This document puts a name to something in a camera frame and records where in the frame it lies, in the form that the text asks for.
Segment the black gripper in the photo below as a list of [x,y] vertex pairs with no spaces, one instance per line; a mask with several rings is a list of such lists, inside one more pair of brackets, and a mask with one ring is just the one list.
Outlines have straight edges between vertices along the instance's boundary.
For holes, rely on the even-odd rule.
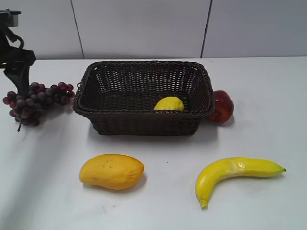
[[36,61],[33,50],[24,49],[24,40],[10,27],[17,27],[21,11],[5,9],[0,11],[0,66],[4,75],[15,85],[21,96],[28,96],[29,69]]

